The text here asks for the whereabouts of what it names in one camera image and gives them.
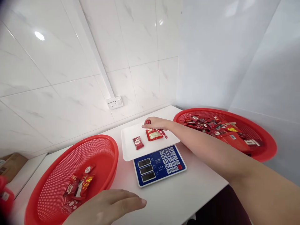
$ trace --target white table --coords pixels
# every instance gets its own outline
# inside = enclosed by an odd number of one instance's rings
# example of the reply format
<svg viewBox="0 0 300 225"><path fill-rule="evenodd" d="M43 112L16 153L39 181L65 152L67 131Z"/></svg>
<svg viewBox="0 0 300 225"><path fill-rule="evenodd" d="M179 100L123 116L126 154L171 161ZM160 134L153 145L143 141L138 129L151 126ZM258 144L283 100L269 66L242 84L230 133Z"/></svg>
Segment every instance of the white table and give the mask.
<svg viewBox="0 0 300 225"><path fill-rule="evenodd" d="M111 188L125 189L147 200L147 206L144 209L125 215L114 222L114 225L183 224L228 184L226 180L197 159L182 143L178 143L176 146L187 165L187 170L147 187L138 187L133 163L123 160L121 130L135 124L142 125L150 116L173 120L180 111L176 107L168 106L102 133L114 138L119 147L117 173ZM34 187L49 166L67 149L68 147L46 156L20 192L15 200L11 216L13 224L24 224L26 205Z"/></svg>

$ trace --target electrical outlet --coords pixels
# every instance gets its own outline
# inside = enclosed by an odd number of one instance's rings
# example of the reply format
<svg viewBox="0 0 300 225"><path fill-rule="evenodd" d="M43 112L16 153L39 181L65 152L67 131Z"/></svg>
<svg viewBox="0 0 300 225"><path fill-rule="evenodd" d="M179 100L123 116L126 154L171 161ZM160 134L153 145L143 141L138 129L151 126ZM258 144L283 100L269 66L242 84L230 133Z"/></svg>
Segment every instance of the electrical outlet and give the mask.
<svg viewBox="0 0 300 225"><path fill-rule="evenodd" d="M122 98L121 96L110 98L106 100L108 107L110 110L113 110L115 108L119 108L123 106Z"/></svg>

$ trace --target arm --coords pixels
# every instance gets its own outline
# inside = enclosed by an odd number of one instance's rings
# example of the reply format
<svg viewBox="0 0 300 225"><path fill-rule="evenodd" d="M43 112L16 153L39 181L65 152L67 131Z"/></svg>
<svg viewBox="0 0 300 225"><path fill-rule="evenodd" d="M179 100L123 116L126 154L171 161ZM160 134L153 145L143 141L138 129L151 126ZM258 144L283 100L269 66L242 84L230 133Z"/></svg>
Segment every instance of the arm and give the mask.
<svg viewBox="0 0 300 225"><path fill-rule="evenodd" d="M300 224L300 188L262 163L201 131L150 117L143 128L170 130L226 179L254 225Z"/></svg>

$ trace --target cardboard box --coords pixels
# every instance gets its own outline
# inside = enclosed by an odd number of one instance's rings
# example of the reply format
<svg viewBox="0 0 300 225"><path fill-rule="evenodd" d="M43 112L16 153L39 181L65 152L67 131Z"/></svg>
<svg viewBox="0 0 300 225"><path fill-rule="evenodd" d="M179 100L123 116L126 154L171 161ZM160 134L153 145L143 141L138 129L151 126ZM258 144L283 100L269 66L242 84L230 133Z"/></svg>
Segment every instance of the cardboard box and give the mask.
<svg viewBox="0 0 300 225"><path fill-rule="evenodd" d="M0 159L6 162L0 166L0 175L7 178L7 183L11 182L17 173L22 169L24 164L27 162L27 158L20 155L19 153L13 153Z"/></svg>

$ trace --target red plastic basket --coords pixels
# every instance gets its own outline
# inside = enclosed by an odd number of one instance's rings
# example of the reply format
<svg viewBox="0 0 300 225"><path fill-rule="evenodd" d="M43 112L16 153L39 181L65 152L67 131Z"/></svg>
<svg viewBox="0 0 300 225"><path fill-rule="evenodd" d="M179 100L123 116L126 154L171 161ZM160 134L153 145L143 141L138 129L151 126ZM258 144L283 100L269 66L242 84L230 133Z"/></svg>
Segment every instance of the red plastic basket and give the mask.
<svg viewBox="0 0 300 225"><path fill-rule="evenodd" d="M238 128L241 129L243 133L247 134L250 139L259 139L263 141L263 147L251 147L251 149L255 150L251 157L257 161L265 162L276 155L277 146L272 136L257 124L234 113L210 108L192 108L177 113L173 121L183 123L185 118L194 115L199 115L200 118L203 119L217 116L218 118L225 119L228 122L236 122Z"/></svg>
<svg viewBox="0 0 300 225"><path fill-rule="evenodd" d="M88 137L70 147L48 168L33 190L25 213L26 225L62 224L68 217L61 207L68 201L63 197L72 174L81 175L92 163L95 174L87 190L89 200L109 189L116 175L119 150L115 140L107 135Z"/></svg>

